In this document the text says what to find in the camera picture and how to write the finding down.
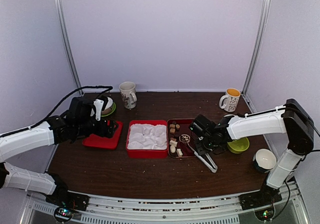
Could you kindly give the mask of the metal serving tongs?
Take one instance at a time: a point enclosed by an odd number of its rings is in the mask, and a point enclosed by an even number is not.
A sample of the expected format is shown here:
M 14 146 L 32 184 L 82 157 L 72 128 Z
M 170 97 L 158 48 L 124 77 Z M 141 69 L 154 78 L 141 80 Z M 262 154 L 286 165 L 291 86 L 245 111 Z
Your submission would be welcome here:
M 192 153 L 212 172 L 216 173 L 218 171 L 218 166 L 211 158 L 209 152 L 203 147 L 202 140 L 195 137 L 195 135 L 187 135 L 188 139 L 186 145 L 192 151 Z

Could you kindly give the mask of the red chocolate tray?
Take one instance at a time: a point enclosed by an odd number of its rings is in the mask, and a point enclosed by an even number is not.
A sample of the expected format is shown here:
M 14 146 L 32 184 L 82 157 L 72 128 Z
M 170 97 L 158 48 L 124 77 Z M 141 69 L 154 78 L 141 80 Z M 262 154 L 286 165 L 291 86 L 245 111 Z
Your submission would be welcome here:
M 189 128 L 193 119 L 169 119 L 167 121 L 168 131 L 168 155 L 171 158 L 193 158 L 195 134 Z

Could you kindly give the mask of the red tin box base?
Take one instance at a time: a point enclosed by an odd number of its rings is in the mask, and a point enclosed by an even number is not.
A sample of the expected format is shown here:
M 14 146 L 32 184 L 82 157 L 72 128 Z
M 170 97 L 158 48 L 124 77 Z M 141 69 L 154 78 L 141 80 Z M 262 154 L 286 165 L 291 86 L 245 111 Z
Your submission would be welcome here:
M 133 120 L 129 123 L 126 151 L 130 158 L 162 159 L 168 156 L 165 120 Z

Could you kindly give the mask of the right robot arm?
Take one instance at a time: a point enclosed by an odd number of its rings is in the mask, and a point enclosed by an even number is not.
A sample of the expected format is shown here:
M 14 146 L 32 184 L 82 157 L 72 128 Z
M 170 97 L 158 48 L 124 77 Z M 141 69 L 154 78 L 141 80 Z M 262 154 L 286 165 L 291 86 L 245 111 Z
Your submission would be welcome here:
M 293 98 L 284 105 L 256 113 L 227 114 L 215 123 L 199 114 L 189 125 L 197 142 L 206 151 L 214 151 L 241 138 L 282 136 L 286 146 L 278 154 L 275 167 L 269 172 L 265 187 L 258 191 L 259 204 L 268 204 L 276 191 L 296 167 L 314 149 L 314 121 Z

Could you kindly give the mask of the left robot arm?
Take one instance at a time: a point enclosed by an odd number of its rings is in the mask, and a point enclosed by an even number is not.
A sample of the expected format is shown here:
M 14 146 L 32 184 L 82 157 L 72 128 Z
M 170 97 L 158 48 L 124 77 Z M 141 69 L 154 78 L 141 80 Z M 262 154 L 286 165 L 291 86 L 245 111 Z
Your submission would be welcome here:
M 37 173 L 18 168 L 8 163 L 8 159 L 18 154 L 63 143 L 75 142 L 91 134 L 112 138 L 118 124 L 113 120 L 97 120 L 90 117 L 82 123 L 69 123 L 60 116 L 53 116 L 35 127 L 26 127 L 0 136 L 0 187 L 16 188 L 52 195 L 61 206 L 72 202 L 72 195 L 67 186 L 46 173 Z

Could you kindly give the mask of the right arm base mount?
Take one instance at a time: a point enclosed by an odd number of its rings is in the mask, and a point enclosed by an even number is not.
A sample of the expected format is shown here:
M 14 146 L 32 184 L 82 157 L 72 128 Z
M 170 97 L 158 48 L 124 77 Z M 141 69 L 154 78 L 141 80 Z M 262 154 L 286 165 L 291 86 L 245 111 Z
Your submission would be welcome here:
M 257 209 L 264 206 L 272 206 L 282 200 L 280 194 L 275 196 L 263 195 L 261 192 L 242 194 L 239 197 L 242 210 Z

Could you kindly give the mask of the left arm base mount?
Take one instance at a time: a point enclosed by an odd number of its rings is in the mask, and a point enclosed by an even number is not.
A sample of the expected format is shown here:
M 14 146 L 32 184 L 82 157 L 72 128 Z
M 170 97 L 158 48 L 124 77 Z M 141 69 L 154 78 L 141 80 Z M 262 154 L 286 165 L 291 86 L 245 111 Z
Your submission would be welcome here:
M 58 197 L 55 195 L 44 195 L 45 200 L 48 203 L 55 204 L 61 208 L 66 208 L 73 211 L 86 211 L 89 204 L 89 196 L 70 193 L 68 192 L 66 196 Z

